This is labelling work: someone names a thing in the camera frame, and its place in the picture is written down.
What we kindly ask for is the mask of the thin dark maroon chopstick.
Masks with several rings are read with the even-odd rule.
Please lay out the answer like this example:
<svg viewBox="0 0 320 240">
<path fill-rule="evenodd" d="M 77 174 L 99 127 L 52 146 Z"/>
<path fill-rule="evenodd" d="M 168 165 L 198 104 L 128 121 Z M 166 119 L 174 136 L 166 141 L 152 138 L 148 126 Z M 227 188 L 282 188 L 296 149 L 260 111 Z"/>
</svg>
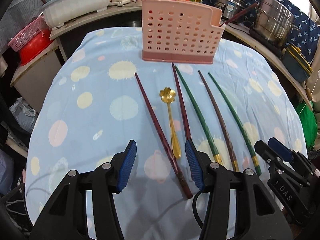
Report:
<svg viewBox="0 0 320 240">
<path fill-rule="evenodd" d="M 254 8 L 256 8 L 258 6 L 259 6 L 258 2 L 253 3 L 251 6 L 245 8 L 244 10 L 242 10 L 239 13 L 237 13 L 236 15 L 234 15 L 232 18 L 228 19 L 226 22 L 220 24 L 220 27 L 228 25 L 229 23 L 239 19 L 241 16 L 245 15 L 246 13 L 248 13 L 249 11 L 253 10 Z"/>
</svg>

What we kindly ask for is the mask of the green chopstick gold band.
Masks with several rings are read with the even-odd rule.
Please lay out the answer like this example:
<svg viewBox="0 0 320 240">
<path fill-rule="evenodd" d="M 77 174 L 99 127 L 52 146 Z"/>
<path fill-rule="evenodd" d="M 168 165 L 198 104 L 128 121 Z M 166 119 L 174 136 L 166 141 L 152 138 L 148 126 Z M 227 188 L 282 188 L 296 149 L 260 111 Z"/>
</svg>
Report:
<svg viewBox="0 0 320 240">
<path fill-rule="evenodd" d="M 192 106 L 193 106 L 193 108 L 194 108 L 194 110 L 196 112 L 196 115 L 197 115 L 197 117 L 198 117 L 198 119 L 200 121 L 202 129 L 203 129 L 203 131 L 204 131 L 204 133 L 206 135 L 206 138 L 208 140 L 209 148 L 210 148 L 210 150 L 212 152 L 214 160 L 222 165 L 223 164 L 222 158 L 221 158 L 221 156 L 219 154 L 219 151 L 218 151 L 218 149 L 217 149 L 217 147 L 216 147 L 216 145 L 214 143 L 213 137 L 212 137 L 212 135 L 210 133 L 210 130 L 209 130 L 207 124 L 206 124 L 205 118 L 204 118 L 204 116 L 203 116 L 203 114 L 202 114 L 202 112 L 201 112 L 201 110 L 200 110 L 200 108 L 199 108 L 199 106 L 198 106 L 198 104 L 197 104 L 197 102 L 196 102 L 191 90 L 189 89 L 189 86 L 187 85 L 185 79 L 183 78 L 182 74 L 180 73 L 180 71 L 178 70 L 178 67 L 176 65 L 174 65 L 174 70 L 178 74 L 178 76 L 179 76 L 180 80 L 182 81 L 182 84 L 183 84 L 183 86 L 184 86 L 184 88 L 185 88 L 185 90 L 186 90 L 186 92 L 187 92 L 187 94 L 189 96 L 189 99 L 190 99 L 190 101 L 192 103 Z"/>
</svg>

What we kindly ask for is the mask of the maroon chopstick grey band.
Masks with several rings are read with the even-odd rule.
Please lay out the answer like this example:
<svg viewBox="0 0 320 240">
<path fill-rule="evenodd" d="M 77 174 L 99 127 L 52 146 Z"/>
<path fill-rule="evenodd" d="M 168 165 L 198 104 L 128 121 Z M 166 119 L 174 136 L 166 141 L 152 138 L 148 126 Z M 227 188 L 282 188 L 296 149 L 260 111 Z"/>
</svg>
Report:
<svg viewBox="0 0 320 240">
<path fill-rule="evenodd" d="M 179 83 L 177 72 L 176 72 L 176 68 L 175 68 L 176 66 L 175 66 L 175 64 L 173 62 L 171 63 L 171 66 L 172 66 L 172 71 L 173 71 L 173 74 L 174 74 L 174 79 L 175 79 L 178 98 L 179 98 L 180 110 L 181 110 L 182 121 L 183 121 L 183 128 L 184 128 L 184 133 L 185 133 L 185 139 L 186 140 L 190 140 L 191 139 L 191 132 L 190 132 L 187 113 L 186 113 L 186 110 L 185 110 L 185 104 L 184 104 L 184 100 L 183 100 L 183 95 L 182 95 L 182 91 L 181 91 L 181 88 L 180 88 L 180 83 Z"/>
</svg>

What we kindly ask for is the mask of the gold flower spoon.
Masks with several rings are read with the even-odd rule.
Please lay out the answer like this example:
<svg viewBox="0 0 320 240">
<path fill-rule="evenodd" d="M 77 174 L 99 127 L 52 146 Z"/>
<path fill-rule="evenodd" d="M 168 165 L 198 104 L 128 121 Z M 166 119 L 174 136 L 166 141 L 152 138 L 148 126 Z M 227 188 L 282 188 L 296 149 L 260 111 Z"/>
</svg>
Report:
<svg viewBox="0 0 320 240">
<path fill-rule="evenodd" d="M 167 109 L 168 109 L 170 136 L 171 136 L 171 149 L 174 157 L 176 159 L 180 159 L 182 155 L 181 147 L 175 131 L 175 125 L 174 125 L 174 120 L 173 120 L 172 111 L 171 111 L 171 104 L 175 101 L 176 92 L 170 87 L 165 87 L 163 90 L 160 91 L 159 96 L 161 97 L 161 101 L 167 105 Z"/>
</svg>

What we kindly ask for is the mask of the long dark maroon chopstick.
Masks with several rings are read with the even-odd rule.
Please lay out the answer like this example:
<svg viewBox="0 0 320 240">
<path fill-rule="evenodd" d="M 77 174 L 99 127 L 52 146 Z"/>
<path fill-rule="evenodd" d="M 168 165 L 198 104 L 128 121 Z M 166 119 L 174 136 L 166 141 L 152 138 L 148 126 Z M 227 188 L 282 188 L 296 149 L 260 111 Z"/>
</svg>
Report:
<svg viewBox="0 0 320 240">
<path fill-rule="evenodd" d="M 145 92 L 145 90 L 143 88 L 143 85 L 142 85 L 137 73 L 135 73 L 135 77 L 136 77 L 136 80 L 138 82 L 138 85 L 139 85 L 140 91 L 142 93 L 142 96 L 144 98 L 146 107 L 147 107 L 147 109 L 149 111 L 149 114 L 151 116 L 151 120 L 152 120 L 152 122 L 153 122 L 153 124 L 155 126 L 157 134 L 158 134 L 158 136 L 160 138 L 160 141 L 161 141 L 161 143 L 162 143 L 162 145 L 164 147 L 165 153 L 167 154 L 167 157 L 168 157 L 168 159 L 169 159 L 169 161 L 171 163 L 172 169 L 176 174 L 176 178 L 179 181 L 181 189 L 182 189 L 184 195 L 186 196 L 186 198 L 187 199 L 191 199 L 193 197 L 193 194 L 192 194 L 192 192 L 191 192 L 191 190 L 190 190 L 190 188 L 188 186 L 188 183 L 185 180 L 183 172 L 181 171 L 181 169 L 180 169 L 180 167 L 179 167 L 179 165 L 178 165 L 178 163 L 177 163 L 177 161 L 176 161 L 176 159 L 175 159 L 175 157 L 173 155 L 171 147 L 169 146 L 169 143 L 168 143 L 168 141 L 167 141 L 167 139 L 166 139 L 166 137 L 165 137 L 165 135 L 163 133 L 163 130 L 162 130 L 162 128 L 161 128 L 161 126 L 160 126 L 160 124 L 159 124 L 159 122 L 157 120 L 157 117 L 156 117 L 156 115 L 154 113 L 154 110 L 152 109 L 151 103 L 148 100 L 147 94 L 146 94 L 146 92 Z"/>
</svg>

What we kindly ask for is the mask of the blue patterned tablecloth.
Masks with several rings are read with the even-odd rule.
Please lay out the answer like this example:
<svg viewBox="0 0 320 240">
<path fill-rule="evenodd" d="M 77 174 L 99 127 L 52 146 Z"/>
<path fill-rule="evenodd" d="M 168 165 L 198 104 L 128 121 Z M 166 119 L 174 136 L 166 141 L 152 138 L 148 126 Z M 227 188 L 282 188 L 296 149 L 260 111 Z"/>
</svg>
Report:
<svg viewBox="0 0 320 240">
<path fill-rule="evenodd" d="M 137 143 L 127 187 L 115 195 L 126 239 L 198 239 L 200 228 L 176 179 L 146 108 L 138 74 L 166 136 L 167 106 L 159 93 L 176 88 L 171 63 L 141 58 L 139 28 L 88 33 L 54 77 L 31 135 L 25 200 L 35 222 L 51 193 L 69 170 L 92 171 Z M 302 124 L 278 77 L 255 50 L 221 40 L 212 64 L 179 64 L 227 169 L 231 161 L 209 93 L 231 137 L 239 168 L 252 159 L 228 105 L 240 118 L 250 142 L 277 138 L 307 153 Z M 175 129 L 185 143 L 179 101 L 171 105 Z"/>
</svg>

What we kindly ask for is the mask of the stacked yellow green bowls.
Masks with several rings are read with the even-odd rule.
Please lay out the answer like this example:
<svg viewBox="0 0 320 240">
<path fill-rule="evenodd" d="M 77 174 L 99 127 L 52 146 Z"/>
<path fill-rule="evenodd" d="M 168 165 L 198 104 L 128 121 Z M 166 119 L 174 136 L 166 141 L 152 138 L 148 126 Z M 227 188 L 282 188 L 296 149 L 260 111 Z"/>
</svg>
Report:
<svg viewBox="0 0 320 240">
<path fill-rule="evenodd" d="M 283 65 L 299 83 L 304 83 L 313 73 L 310 64 L 302 55 L 301 50 L 294 44 L 289 43 L 281 58 Z"/>
</svg>

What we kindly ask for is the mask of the black induction cooker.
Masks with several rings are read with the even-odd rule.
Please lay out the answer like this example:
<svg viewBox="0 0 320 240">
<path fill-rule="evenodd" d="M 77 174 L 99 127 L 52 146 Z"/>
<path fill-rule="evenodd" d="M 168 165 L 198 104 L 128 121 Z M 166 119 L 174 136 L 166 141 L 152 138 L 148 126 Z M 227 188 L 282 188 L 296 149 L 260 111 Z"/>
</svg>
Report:
<svg viewBox="0 0 320 240">
<path fill-rule="evenodd" d="M 283 53 L 282 50 L 276 47 L 272 42 L 263 38 L 260 34 L 258 34 L 254 29 L 249 29 L 249 35 L 253 37 L 255 40 L 259 41 L 263 46 L 265 46 L 268 50 L 270 50 L 276 57 L 281 58 Z"/>
</svg>

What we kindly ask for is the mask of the steel steamer pot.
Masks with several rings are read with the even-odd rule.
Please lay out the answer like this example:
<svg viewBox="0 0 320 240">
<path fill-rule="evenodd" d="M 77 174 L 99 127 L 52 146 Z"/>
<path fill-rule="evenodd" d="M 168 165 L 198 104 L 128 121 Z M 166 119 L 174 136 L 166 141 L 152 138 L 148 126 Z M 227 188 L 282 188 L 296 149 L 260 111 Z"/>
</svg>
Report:
<svg viewBox="0 0 320 240">
<path fill-rule="evenodd" d="M 294 14 L 277 0 L 260 0 L 254 30 L 275 47 L 283 47 L 293 29 Z"/>
</svg>

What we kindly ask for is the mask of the pink perforated utensil holder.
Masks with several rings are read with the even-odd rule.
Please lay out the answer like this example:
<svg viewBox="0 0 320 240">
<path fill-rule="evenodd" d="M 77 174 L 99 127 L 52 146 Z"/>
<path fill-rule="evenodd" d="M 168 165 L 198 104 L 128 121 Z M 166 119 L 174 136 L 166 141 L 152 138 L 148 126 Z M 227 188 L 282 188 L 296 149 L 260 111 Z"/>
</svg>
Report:
<svg viewBox="0 0 320 240">
<path fill-rule="evenodd" d="M 211 64 L 225 30 L 222 10 L 183 0 L 142 1 L 142 59 Z"/>
</svg>

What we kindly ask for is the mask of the red plastic basin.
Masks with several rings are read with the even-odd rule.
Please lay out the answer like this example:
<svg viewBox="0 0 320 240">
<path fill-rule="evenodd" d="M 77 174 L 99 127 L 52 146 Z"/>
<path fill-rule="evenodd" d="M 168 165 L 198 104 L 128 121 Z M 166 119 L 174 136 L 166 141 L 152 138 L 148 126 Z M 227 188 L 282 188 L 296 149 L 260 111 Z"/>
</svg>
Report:
<svg viewBox="0 0 320 240">
<path fill-rule="evenodd" d="M 22 49 L 19 50 L 20 65 L 26 65 L 45 50 L 53 41 L 50 39 L 51 30 L 45 29 L 39 32 Z"/>
</svg>

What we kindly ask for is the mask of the silver rice cooker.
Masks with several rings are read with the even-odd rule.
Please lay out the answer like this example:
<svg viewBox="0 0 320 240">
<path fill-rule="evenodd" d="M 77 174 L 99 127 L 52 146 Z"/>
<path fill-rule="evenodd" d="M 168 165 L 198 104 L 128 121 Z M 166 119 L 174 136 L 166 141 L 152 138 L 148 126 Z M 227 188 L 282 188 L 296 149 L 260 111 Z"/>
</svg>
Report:
<svg viewBox="0 0 320 240">
<path fill-rule="evenodd" d="M 222 10 L 222 18 L 228 20 L 245 9 L 245 0 L 216 0 L 215 7 Z"/>
</svg>

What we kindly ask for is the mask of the pink plastic basket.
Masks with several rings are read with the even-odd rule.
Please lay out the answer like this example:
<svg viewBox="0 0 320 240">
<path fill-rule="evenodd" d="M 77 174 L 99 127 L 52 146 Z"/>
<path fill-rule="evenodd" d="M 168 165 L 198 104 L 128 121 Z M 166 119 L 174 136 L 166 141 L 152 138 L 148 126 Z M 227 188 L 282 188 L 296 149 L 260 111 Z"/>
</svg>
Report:
<svg viewBox="0 0 320 240">
<path fill-rule="evenodd" d="M 31 41 L 37 34 L 47 29 L 47 25 L 43 16 L 39 16 L 33 22 L 24 27 L 18 34 L 16 34 L 8 43 L 14 51 L 22 49 L 29 41 Z"/>
</svg>

